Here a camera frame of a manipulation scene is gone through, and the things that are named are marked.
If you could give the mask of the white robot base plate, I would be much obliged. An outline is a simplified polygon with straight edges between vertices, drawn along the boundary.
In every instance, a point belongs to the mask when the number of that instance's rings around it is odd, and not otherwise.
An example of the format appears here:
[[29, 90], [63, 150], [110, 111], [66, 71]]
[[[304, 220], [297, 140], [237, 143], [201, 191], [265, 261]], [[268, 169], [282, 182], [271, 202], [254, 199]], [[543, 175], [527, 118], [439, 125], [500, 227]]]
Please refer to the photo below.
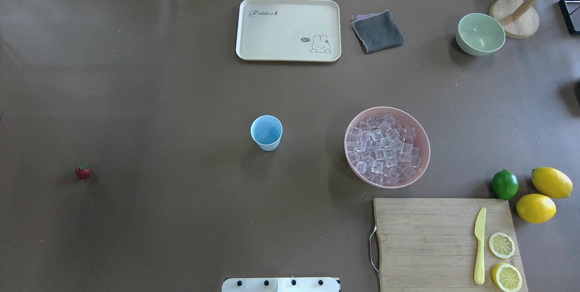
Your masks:
[[256, 277], [224, 280], [222, 292], [340, 292], [335, 277]]

